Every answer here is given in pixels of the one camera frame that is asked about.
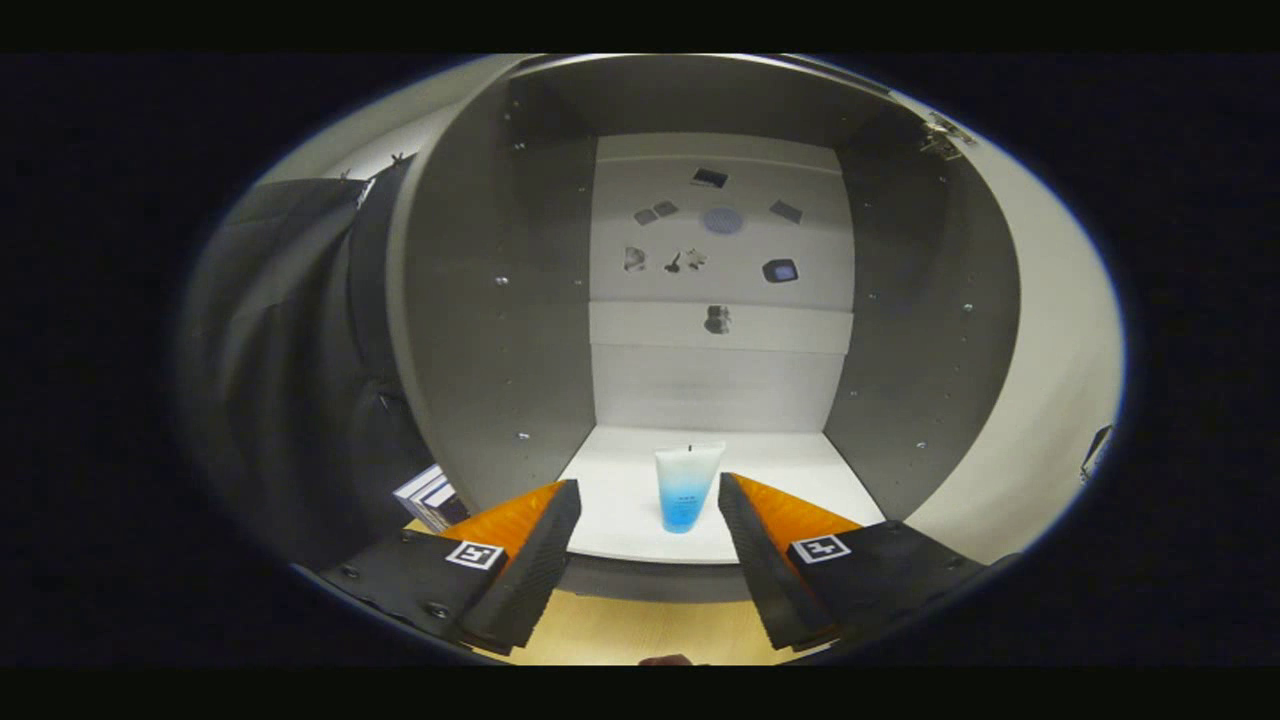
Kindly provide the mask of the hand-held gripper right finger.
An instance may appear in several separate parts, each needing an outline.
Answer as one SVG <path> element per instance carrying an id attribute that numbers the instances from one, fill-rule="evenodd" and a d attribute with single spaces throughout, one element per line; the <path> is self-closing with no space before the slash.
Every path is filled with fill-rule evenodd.
<path id="1" fill-rule="evenodd" d="M 878 643 L 1001 571 L 905 523 L 864 527 L 737 473 L 721 473 L 718 507 L 777 650 Z"/>

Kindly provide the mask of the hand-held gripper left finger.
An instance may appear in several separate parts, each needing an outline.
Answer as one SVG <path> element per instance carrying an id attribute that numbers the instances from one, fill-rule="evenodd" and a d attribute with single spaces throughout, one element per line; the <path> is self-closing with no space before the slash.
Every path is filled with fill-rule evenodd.
<path id="1" fill-rule="evenodd" d="M 508 655 L 529 644 L 559 585 L 581 509 L 579 482 L 556 480 L 442 533 L 403 529 L 317 583 L 393 626 Z"/>

